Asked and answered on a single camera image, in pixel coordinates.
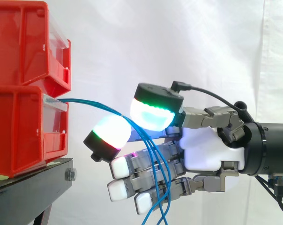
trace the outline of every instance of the white fabric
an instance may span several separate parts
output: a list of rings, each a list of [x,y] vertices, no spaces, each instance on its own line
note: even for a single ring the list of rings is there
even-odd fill
[[[243,100],[262,122],[283,122],[283,0],[48,0],[72,41],[72,91],[129,115],[139,82],[173,80]],[[222,105],[194,91],[185,105]],[[52,207],[49,225],[141,224],[133,198],[110,202],[109,166],[83,140],[107,113],[70,104],[69,153],[78,177]],[[144,148],[130,143],[121,151]],[[156,224],[157,210],[148,220]],[[171,203],[169,224],[281,224],[283,213],[246,175],[224,194],[196,192]]]

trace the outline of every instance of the blue wire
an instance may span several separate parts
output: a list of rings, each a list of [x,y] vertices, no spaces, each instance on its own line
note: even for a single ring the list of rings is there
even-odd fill
[[[162,218],[159,220],[158,224],[161,223],[162,219],[164,220],[165,224],[167,225],[167,222],[166,222],[166,219],[165,219],[165,215],[167,214],[167,212],[169,211],[169,208],[170,208],[170,203],[171,203],[171,194],[170,194],[170,187],[171,187],[171,172],[170,172],[170,169],[166,163],[166,160],[165,158],[163,157],[163,155],[161,154],[160,150],[157,148],[157,146],[154,144],[154,142],[152,141],[152,139],[149,137],[149,135],[141,128],[139,127],[138,125],[136,125],[131,119],[127,118],[126,116],[123,116],[121,113],[119,113],[118,111],[102,104],[102,103],[99,103],[99,102],[95,102],[95,101],[89,101],[89,100],[84,100],[84,99],[74,99],[74,98],[66,98],[66,99],[59,99],[61,102],[76,102],[76,103],[82,103],[82,104],[86,104],[86,105],[90,105],[90,106],[94,106],[94,107],[97,107],[97,108],[100,108],[100,109],[104,109],[106,111],[109,111],[111,113],[114,113],[116,115],[119,115],[119,116],[122,116],[123,118],[125,118],[129,124],[131,126],[134,127],[134,129],[137,131],[137,133],[141,136],[141,138],[143,139],[144,143],[146,144],[147,146],[147,149],[149,151],[149,155],[150,155],[150,159],[151,159],[151,163],[152,163],[152,169],[153,169],[153,176],[154,176],[154,180],[155,180],[155,185],[156,185],[156,192],[157,192],[157,198],[158,198],[158,201],[153,205],[153,207],[149,210],[149,212],[147,213],[144,221],[143,221],[143,225],[147,222],[151,212],[153,211],[153,209],[159,204],[159,207],[160,207],[160,211],[162,213]],[[167,191],[165,192],[165,194],[163,195],[163,197],[160,199],[160,194],[159,194],[159,187],[158,187],[158,183],[157,183],[157,178],[156,178],[156,171],[155,171],[155,166],[154,166],[154,160],[153,160],[153,157],[151,155],[151,150],[149,149],[149,146],[151,147],[152,151],[153,151],[153,154],[155,155],[156,159],[157,159],[157,162],[162,170],[162,174],[163,174],[163,177],[164,177],[164,180],[165,180],[165,183],[168,184],[167,186]],[[160,163],[160,160],[155,152],[155,150],[158,152],[159,156],[161,157],[161,159],[163,160],[164,164],[165,164],[165,167],[167,169],[167,172],[168,172],[168,177],[169,179],[167,180],[166,179],[166,176],[165,176],[165,173],[164,173],[164,170],[161,166],[161,163]],[[168,195],[168,206],[167,206],[167,209],[165,211],[165,213],[163,213],[162,211],[162,207],[161,207],[161,202],[166,198],[166,196]]]
[[[145,137],[144,137],[143,134],[140,132],[139,128],[138,128],[134,123],[132,123],[127,117],[124,117],[124,119],[126,119],[127,122],[128,122],[131,126],[133,126],[133,128],[137,131],[137,133],[139,134],[139,136],[140,136],[143,140],[145,140]],[[159,194],[159,187],[158,187],[158,182],[157,182],[157,176],[156,176],[156,170],[155,170],[154,160],[153,160],[153,157],[152,157],[152,154],[151,154],[151,150],[150,150],[150,148],[149,148],[147,142],[144,142],[144,143],[145,143],[145,145],[146,145],[146,147],[147,147],[147,149],[148,149],[149,156],[150,156],[150,159],[151,159],[152,170],[153,170],[153,176],[154,176],[155,187],[156,187],[156,193],[157,193],[157,197],[158,197],[158,200],[159,200],[159,199],[160,199],[160,194]],[[164,214],[164,211],[163,211],[163,209],[162,209],[162,205],[161,205],[161,204],[159,204],[159,208],[160,208],[160,212],[161,212],[162,218],[163,218],[163,220],[164,220],[164,223],[167,225],[168,223],[167,223],[167,221],[166,221],[165,214]]]
[[[151,142],[151,139],[150,139],[149,135],[148,135],[146,132],[143,132],[143,134],[146,135],[146,136],[148,136],[149,142]],[[155,146],[156,150],[157,150],[157,146],[154,144],[153,141],[151,142],[151,144],[153,144],[153,145]],[[169,182],[171,182],[171,178],[169,178],[169,180],[166,179],[166,176],[165,176],[163,167],[162,167],[162,165],[161,165],[161,163],[160,163],[160,160],[159,160],[159,158],[158,158],[158,156],[157,156],[155,150],[153,150],[153,154],[155,155],[155,158],[157,159],[157,162],[158,162],[158,164],[159,164],[159,166],[160,166],[160,168],[161,168],[162,175],[163,175],[163,177],[164,177],[165,183],[168,184]],[[166,168],[167,168],[167,170],[168,170],[168,173],[171,174],[171,172],[169,171],[168,165],[166,165]],[[160,194],[159,194],[159,192],[157,192],[157,197],[158,197],[158,200],[159,200],[159,199],[160,199]],[[167,207],[167,210],[165,211],[165,213],[163,213],[161,204],[159,204],[160,211],[162,212],[162,217],[161,217],[161,219],[159,220],[158,224],[160,224],[160,223],[162,222],[162,220],[164,220],[164,223],[167,225],[167,223],[166,223],[166,221],[165,221],[165,216],[166,216],[167,212],[169,211],[168,209],[170,208],[170,205],[171,205],[171,201],[170,201],[170,200],[171,200],[171,193],[169,192],[169,194],[168,194],[168,207]]]

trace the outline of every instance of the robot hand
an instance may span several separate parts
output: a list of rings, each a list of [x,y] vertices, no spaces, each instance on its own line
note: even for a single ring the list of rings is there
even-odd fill
[[[169,127],[163,132],[148,132],[152,138],[167,137],[168,142],[157,147],[167,160],[171,172],[171,200],[191,195],[196,190],[224,192],[225,177],[238,176],[238,170],[244,168],[244,148],[227,147],[216,129],[186,128],[183,135],[177,127]],[[133,133],[129,141],[137,140],[138,135]],[[167,171],[163,164],[162,168],[159,168],[157,162],[155,164],[161,197],[166,192],[162,170],[165,173]],[[111,201],[135,196],[137,213],[147,213],[158,200],[148,150],[117,157],[110,162],[110,168],[114,178],[107,185]],[[186,172],[199,175],[192,179],[180,177]]]

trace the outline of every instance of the white fingertip pad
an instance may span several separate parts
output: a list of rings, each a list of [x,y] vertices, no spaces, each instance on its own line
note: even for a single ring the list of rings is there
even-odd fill
[[[112,202],[127,198],[127,191],[123,180],[114,180],[108,184],[109,197]]]
[[[149,193],[141,193],[137,196],[136,207],[138,214],[146,214],[152,208],[151,196]]]
[[[116,179],[124,178],[129,176],[129,169],[126,158],[124,156],[115,158],[112,161],[112,172]]]

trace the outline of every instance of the red plastic bin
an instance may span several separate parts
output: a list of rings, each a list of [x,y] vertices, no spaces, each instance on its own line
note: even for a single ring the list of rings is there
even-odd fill
[[[67,154],[68,104],[39,87],[0,87],[0,175],[14,177]]]
[[[71,43],[42,1],[0,0],[0,85],[33,85],[51,97],[71,90]]]

